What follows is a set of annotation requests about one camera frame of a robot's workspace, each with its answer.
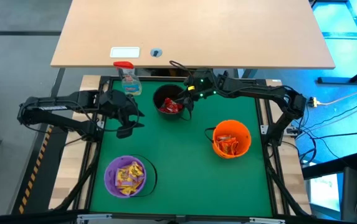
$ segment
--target black bowl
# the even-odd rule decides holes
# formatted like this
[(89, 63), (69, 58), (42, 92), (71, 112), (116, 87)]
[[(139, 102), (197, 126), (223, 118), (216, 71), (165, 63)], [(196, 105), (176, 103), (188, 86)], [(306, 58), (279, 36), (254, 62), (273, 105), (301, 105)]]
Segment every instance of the black bowl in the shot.
[(179, 119), (180, 117), (182, 117), (184, 113), (184, 108), (181, 111), (178, 111), (178, 113), (166, 113), (159, 110), (166, 98), (170, 98), (173, 101), (177, 100), (178, 94), (182, 91), (184, 91), (183, 88), (174, 84), (162, 85), (155, 91), (155, 93), (153, 94), (153, 104), (155, 105), (155, 108), (160, 116), (168, 120)]

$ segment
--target white label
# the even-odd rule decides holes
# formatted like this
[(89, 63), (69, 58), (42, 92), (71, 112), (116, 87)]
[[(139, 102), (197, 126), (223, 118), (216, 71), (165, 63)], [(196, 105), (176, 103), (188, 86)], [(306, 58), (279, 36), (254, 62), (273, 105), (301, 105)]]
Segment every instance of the white label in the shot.
[(40, 110), (66, 110), (66, 106), (43, 106)]
[(138, 58), (140, 57), (139, 47), (112, 47), (111, 58)]

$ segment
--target orange bucket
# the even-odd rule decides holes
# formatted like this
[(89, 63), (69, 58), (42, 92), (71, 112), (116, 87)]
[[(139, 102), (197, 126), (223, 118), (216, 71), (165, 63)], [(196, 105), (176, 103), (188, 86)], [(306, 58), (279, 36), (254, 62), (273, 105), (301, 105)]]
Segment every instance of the orange bucket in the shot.
[[(224, 159), (233, 159), (236, 157), (243, 156), (250, 148), (252, 144), (252, 138), (250, 137), (250, 132), (246, 128), (244, 124), (239, 121), (235, 120), (227, 120), (219, 123), (215, 128), (208, 128), (213, 129), (213, 139), (211, 140), (214, 152), (224, 158)], [(235, 137), (238, 141), (237, 151), (239, 152), (238, 155), (229, 155), (225, 152), (222, 152), (216, 141), (218, 136), (222, 135), (231, 135)]]

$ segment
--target white cable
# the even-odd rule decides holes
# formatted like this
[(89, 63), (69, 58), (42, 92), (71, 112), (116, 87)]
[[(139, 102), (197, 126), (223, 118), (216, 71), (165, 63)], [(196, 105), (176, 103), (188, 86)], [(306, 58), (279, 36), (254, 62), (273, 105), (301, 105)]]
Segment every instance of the white cable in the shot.
[(344, 96), (344, 97), (342, 97), (342, 98), (339, 98), (339, 99), (334, 100), (334, 101), (329, 102), (329, 103), (322, 103), (322, 102), (319, 102), (319, 101), (318, 101), (318, 102), (317, 102), (317, 105), (331, 105), (331, 104), (333, 104), (333, 103), (339, 102), (339, 101), (341, 101), (341, 100), (344, 100), (344, 99), (349, 98), (349, 97), (351, 97), (351, 96), (354, 96), (354, 95), (356, 95), (356, 94), (357, 94), (357, 92), (352, 93), (352, 94), (347, 95), (347, 96)]
[(355, 114), (355, 113), (357, 113), (357, 110), (354, 111), (354, 112), (352, 112), (352, 113), (350, 113), (349, 115), (346, 115), (346, 116), (344, 116), (344, 117), (342, 117), (342, 118), (336, 120), (336, 121), (332, 121), (332, 122), (330, 122), (330, 123), (328, 123), (328, 124), (325, 124), (325, 125), (323, 125), (323, 126), (319, 126), (319, 127), (317, 127), (317, 128), (314, 128), (314, 129), (311, 129), (311, 130), (308, 130), (308, 131), (315, 131), (315, 130), (320, 129), (320, 128), (322, 128), (322, 127), (331, 125), (331, 124), (336, 123), (336, 122), (338, 122), (338, 121), (341, 121), (342, 119), (345, 119), (345, 118), (347, 118), (347, 117), (349, 117), (349, 116), (351, 116), (352, 114)]

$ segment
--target purple bowl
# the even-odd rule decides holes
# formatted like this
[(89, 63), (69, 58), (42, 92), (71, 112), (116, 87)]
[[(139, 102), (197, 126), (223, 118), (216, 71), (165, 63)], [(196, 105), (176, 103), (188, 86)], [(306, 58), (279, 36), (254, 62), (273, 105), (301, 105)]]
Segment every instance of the purple bowl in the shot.
[[(137, 188), (135, 193), (133, 193), (131, 195), (125, 195), (125, 194), (122, 194), (120, 192), (120, 190), (117, 189), (117, 187), (115, 186), (116, 172), (117, 172), (117, 169), (122, 168), (123, 166), (130, 165), (134, 161), (137, 162), (140, 166), (142, 166), (143, 174), (144, 174), (143, 177), (144, 178), (142, 180), (141, 185)], [(137, 159), (137, 158), (135, 158), (133, 156), (120, 156), (120, 157), (117, 157), (106, 168), (104, 180), (105, 180), (106, 189), (113, 196), (116, 196), (118, 198), (129, 198), (129, 197), (135, 196), (136, 194), (141, 192), (143, 186), (145, 185), (145, 182), (146, 182), (145, 166), (143, 165), (143, 163), (139, 159)]]

